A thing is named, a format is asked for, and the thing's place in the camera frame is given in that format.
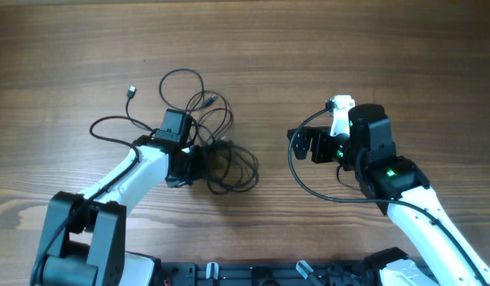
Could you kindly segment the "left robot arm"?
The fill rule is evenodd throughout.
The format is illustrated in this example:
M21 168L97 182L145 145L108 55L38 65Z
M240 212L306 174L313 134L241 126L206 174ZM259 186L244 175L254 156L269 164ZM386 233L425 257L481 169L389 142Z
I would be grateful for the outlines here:
M158 258L125 251L126 219L157 184L191 185L188 113L168 109L162 125L129 144L128 156L96 184L56 193L48 204L31 285L166 285Z

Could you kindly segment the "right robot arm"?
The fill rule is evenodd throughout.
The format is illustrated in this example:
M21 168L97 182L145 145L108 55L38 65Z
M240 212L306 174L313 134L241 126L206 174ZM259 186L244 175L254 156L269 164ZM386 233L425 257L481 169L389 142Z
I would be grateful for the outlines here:
M328 102L329 127L302 122L287 132L289 160L312 154L352 171L363 194L408 237L440 285L490 285L490 268L452 223L412 160L396 152L391 121L377 104Z

